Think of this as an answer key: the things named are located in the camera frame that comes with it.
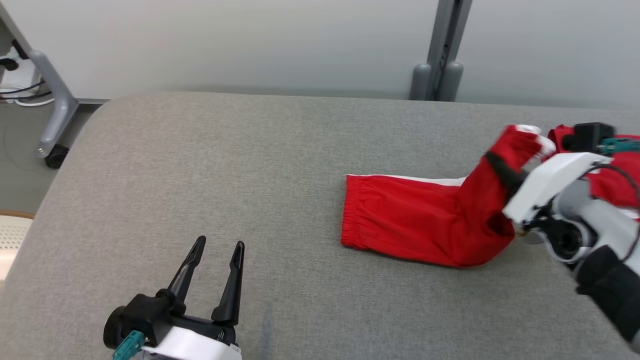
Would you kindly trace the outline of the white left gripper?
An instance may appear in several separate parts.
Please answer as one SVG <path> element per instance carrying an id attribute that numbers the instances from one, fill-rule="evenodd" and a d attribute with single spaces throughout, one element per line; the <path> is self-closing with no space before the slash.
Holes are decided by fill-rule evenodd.
<path id="1" fill-rule="evenodd" d="M 201 262 L 207 238 L 200 235 L 194 242 L 169 284 L 177 301 L 184 302 L 194 270 Z M 236 341 L 234 326 L 239 323 L 242 298 L 245 244 L 238 241 L 230 259 L 221 300 L 211 314 L 212 321 L 199 317 L 172 318 L 172 327 L 157 346 L 142 347 L 144 360 L 241 360 L 242 350 Z"/>

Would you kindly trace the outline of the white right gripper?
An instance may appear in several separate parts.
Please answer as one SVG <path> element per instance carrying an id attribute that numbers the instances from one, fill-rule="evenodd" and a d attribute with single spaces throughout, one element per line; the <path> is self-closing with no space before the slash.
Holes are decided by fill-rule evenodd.
<path id="1" fill-rule="evenodd" d="M 503 214 L 517 224 L 530 223 L 542 207 L 574 181 L 599 164 L 610 164 L 612 157 L 590 152 L 558 153 L 535 167 L 527 176 L 514 170 L 498 153 L 484 157 L 508 192 L 516 192 L 503 208 Z"/>

